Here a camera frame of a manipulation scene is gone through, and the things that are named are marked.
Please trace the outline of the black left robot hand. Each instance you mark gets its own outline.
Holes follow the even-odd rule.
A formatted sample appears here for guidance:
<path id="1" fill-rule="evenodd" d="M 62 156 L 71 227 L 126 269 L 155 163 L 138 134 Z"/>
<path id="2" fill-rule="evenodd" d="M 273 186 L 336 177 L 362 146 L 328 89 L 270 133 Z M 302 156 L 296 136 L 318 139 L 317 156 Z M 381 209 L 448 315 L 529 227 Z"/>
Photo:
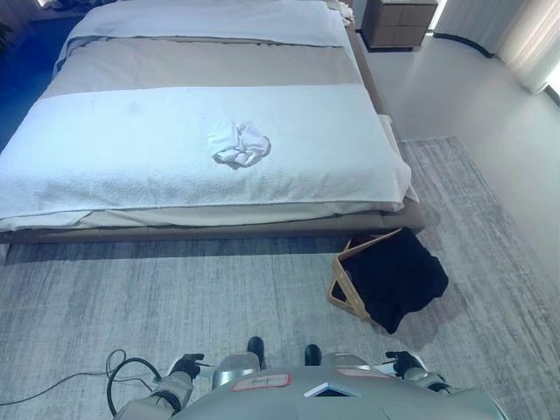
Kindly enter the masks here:
<path id="1" fill-rule="evenodd" d="M 203 353 L 185 353 L 173 363 L 170 375 L 176 372 L 183 372 L 194 380 L 200 374 L 200 362 L 204 358 L 205 355 Z"/>

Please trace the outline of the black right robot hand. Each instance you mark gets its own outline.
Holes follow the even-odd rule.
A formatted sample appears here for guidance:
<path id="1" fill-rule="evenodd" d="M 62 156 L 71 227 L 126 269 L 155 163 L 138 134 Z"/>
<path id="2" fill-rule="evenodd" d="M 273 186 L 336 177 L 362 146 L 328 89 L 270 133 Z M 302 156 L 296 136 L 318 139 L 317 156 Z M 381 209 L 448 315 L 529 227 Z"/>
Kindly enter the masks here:
<path id="1" fill-rule="evenodd" d="M 408 351 L 389 351 L 385 353 L 385 357 L 390 360 L 395 375 L 400 378 L 411 368 L 426 369 L 424 363 Z"/>

